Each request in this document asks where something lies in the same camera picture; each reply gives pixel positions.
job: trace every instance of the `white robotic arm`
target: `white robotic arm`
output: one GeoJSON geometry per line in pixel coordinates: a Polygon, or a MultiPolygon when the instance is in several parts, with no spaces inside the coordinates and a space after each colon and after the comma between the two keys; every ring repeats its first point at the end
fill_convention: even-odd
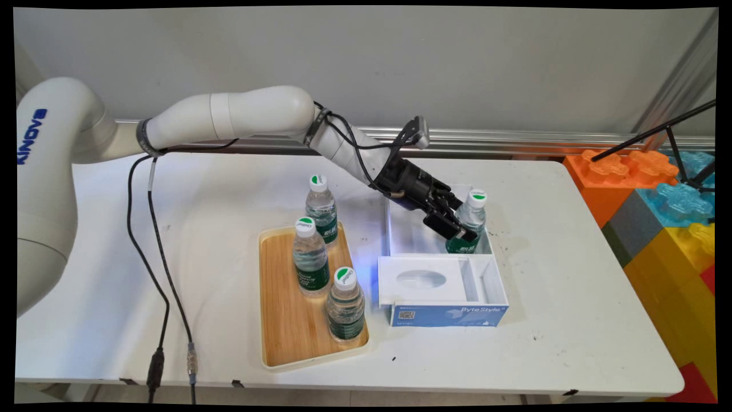
{"type": "MultiPolygon", "coordinates": [[[[197,95],[181,100],[138,127],[117,124],[84,83],[52,78],[23,98],[16,112],[18,147],[18,303],[17,316],[33,307],[59,281],[76,236],[77,212],[72,163],[95,163],[206,140],[287,135],[305,143],[372,188],[427,213],[424,223],[446,238],[472,240],[451,209],[459,200],[450,187],[398,155],[399,147],[360,150],[322,122],[306,91],[278,86],[246,93],[197,95]]],[[[338,119],[332,123],[345,133],[338,119]]],[[[352,129],[359,146],[379,142],[352,129]]],[[[415,117],[397,137],[420,148],[429,138],[415,117]]]]}

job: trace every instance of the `water bottle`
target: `water bottle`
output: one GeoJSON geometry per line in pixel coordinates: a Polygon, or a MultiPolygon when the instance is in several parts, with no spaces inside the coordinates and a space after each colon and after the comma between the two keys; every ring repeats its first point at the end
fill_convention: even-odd
{"type": "Polygon", "coordinates": [[[295,222],[295,242],[292,245],[300,291],[308,298],[323,295],[328,289],[330,270],[325,242],[315,230],[312,218],[299,218],[295,222]]]}
{"type": "Polygon", "coordinates": [[[347,266],[338,268],[326,302],[328,329],[336,342],[349,343],[359,337],[364,328],[365,305],[356,271],[347,266]]]}
{"type": "Polygon", "coordinates": [[[330,245],[338,237],[338,219],[335,199],[328,190],[328,180],[322,174],[310,177],[310,193],[305,200],[305,215],[315,219],[315,228],[321,234],[326,245],[330,245]]]}
{"type": "Polygon", "coordinates": [[[480,189],[473,189],[468,194],[463,204],[455,211],[455,217],[466,227],[478,234],[472,242],[463,239],[452,238],[445,243],[447,253],[475,253],[475,246],[483,235],[485,228],[485,192],[480,189]]]}

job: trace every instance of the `open box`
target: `open box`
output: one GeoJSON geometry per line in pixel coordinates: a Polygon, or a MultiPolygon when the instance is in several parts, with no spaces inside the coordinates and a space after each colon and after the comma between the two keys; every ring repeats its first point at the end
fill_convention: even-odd
{"type": "MultiPolygon", "coordinates": [[[[469,185],[451,185],[465,199],[469,185]]],[[[497,326],[506,291],[485,229],[474,254],[448,254],[421,210],[386,203],[388,257],[378,260],[379,306],[392,326],[497,326]]]]}

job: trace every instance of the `metal rail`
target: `metal rail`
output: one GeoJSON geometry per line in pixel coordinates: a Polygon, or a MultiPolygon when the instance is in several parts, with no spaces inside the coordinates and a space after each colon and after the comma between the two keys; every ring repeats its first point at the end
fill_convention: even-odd
{"type": "MultiPolygon", "coordinates": [[[[380,142],[389,143],[401,128],[358,127],[367,136],[380,142]]],[[[635,134],[613,133],[557,133],[533,131],[500,130],[455,130],[430,129],[430,146],[424,150],[404,147],[401,153],[412,158],[476,158],[496,159],[514,156],[564,157],[578,155],[585,149],[602,152],[631,139],[635,134]]],[[[677,136],[679,150],[691,152],[714,152],[714,136],[677,136]]],[[[186,148],[213,147],[221,141],[203,141],[187,144],[186,148]]],[[[621,151],[641,150],[643,144],[634,144],[621,151]]],[[[661,150],[671,150],[665,143],[661,150]]],[[[269,155],[316,155],[314,151],[287,136],[251,136],[240,139],[223,152],[254,153],[269,155]]]]}

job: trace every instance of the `black metal rod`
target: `black metal rod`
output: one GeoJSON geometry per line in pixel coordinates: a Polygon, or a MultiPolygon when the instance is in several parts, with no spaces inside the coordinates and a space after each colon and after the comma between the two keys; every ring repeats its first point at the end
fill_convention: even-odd
{"type": "Polygon", "coordinates": [[[600,153],[599,155],[596,155],[595,157],[593,157],[592,158],[592,161],[593,162],[596,162],[596,161],[598,161],[598,160],[600,160],[602,158],[606,158],[606,157],[608,157],[609,155],[612,155],[615,152],[619,152],[619,151],[625,149],[626,147],[632,146],[632,145],[634,145],[634,144],[636,144],[636,143],[644,140],[646,137],[653,136],[654,134],[656,134],[656,133],[658,133],[660,131],[664,131],[665,129],[669,128],[670,126],[673,126],[673,125],[676,125],[678,123],[681,123],[684,120],[689,119],[690,117],[696,116],[697,114],[701,113],[702,111],[706,111],[706,110],[711,109],[712,107],[715,107],[716,105],[717,105],[717,99],[714,99],[714,100],[711,100],[711,101],[709,101],[707,103],[704,103],[703,105],[701,105],[701,106],[699,106],[697,108],[694,108],[692,110],[687,111],[686,113],[682,114],[679,117],[675,117],[675,118],[667,121],[666,123],[663,123],[662,125],[658,125],[655,128],[652,128],[651,130],[648,130],[645,133],[641,133],[641,134],[637,135],[636,137],[634,137],[634,138],[632,138],[630,140],[626,140],[625,142],[623,142],[621,144],[618,144],[615,147],[612,147],[610,149],[607,149],[606,151],[604,151],[604,152],[600,153]]]}
{"type": "Polygon", "coordinates": [[[706,165],[706,167],[704,167],[704,169],[702,169],[701,172],[699,172],[699,174],[694,176],[694,178],[691,179],[692,183],[699,185],[701,187],[701,183],[704,181],[704,179],[709,177],[710,174],[714,173],[714,162],[715,161],[717,161],[716,158],[714,160],[712,160],[712,162],[710,164],[706,165]]]}
{"type": "Polygon", "coordinates": [[[673,150],[673,156],[676,159],[676,163],[679,165],[679,172],[681,172],[681,182],[686,183],[689,180],[686,176],[686,170],[684,169],[684,163],[681,162],[681,154],[679,154],[679,148],[676,146],[676,138],[673,137],[671,127],[666,128],[668,133],[668,142],[671,143],[671,150],[673,150]]]}

